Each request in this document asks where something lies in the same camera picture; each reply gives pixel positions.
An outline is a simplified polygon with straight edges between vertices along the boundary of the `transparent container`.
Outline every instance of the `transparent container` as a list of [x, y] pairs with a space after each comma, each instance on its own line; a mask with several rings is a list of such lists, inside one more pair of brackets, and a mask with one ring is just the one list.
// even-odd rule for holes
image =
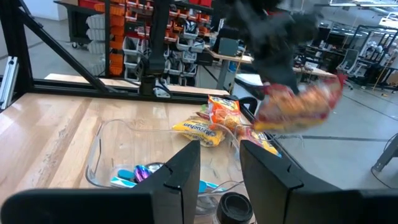
[[[190, 142], [183, 131], [145, 130], [142, 127], [147, 125], [126, 120], [111, 120], [101, 125], [91, 145], [86, 167], [89, 183], [95, 187], [113, 188], [110, 180], [119, 170], [132, 172], [136, 165], [165, 163]], [[212, 222], [218, 200], [226, 192], [247, 196], [240, 162], [235, 158], [238, 141], [225, 127], [216, 128], [225, 133], [224, 140], [215, 147], [201, 146], [200, 180], [209, 187], [198, 193], [195, 222], [200, 223]]]

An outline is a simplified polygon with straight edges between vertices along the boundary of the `chair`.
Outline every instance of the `chair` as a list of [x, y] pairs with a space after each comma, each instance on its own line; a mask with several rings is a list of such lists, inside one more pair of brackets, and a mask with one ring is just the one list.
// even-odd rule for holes
[[[351, 75], [351, 72], [356, 66], [358, 55], [359, 52], [357, 50], [347, 49], [343, 61], [337, 66], [336, 69], [342, 71], [345, 75]], [[350, 82], [345, 80], [344, 84], [348, 86], [351, 90], [354, 89], [354, 86]]]

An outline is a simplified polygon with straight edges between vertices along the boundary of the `orange snack bag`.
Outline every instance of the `orange snack bag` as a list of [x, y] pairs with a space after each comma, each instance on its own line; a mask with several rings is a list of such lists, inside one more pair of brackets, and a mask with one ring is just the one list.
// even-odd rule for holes
[[209, 96], [208, 107], [212, 123], [226, 126], [232, 132], [237, 125], [241, 124], [241, 111], [238, 101]]

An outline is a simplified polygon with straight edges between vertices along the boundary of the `plastic wrapper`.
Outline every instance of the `plastic wrapper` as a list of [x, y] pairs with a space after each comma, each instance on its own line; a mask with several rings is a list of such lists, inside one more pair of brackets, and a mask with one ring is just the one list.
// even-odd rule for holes
[[239, 142], [241, 142], [241, 140], [251, 141], [275, 156], [282, 157], [278, 150], [271, 144], [270, 140], [268, 140], [264, 132], [257, 132], [249, 126], [238, 126], [236, 128], [236, 135]]
[[172, 129], [186, 132], [182, 133], [182, 135], [190, 140], [199, 140], [202, 146], [215, 147], [224, 139], [224, 133], [219, 129], [210, 129], [210, 125], [210, 121], [198, 116], [192, 116], [174, 125]]
[[253, 129], [284, 134], [322, 124], [342, 96], [343, 80], [338, 75], [308, 87], [297, 96], [286, 86], [267, 86], [269, 97], [260, 104]]
[[241, 111], [238, 101], [209, 96], [208, 111], [212, 123], [221, 124], [232, 132], [241, 124]]

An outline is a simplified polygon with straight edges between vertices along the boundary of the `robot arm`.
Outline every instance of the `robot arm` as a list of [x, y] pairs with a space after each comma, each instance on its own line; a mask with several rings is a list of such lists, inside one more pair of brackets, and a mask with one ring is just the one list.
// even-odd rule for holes
[[272, 9], [279, 1], [235, 0], [229, 3], [231, 10], [226, 23], [241, 31], [262, 81], [286, 85], [298, 94], [293, 73], [294, 47], [316, 36], [317, 15], [312, 12], [268, 16], [263, 9]]

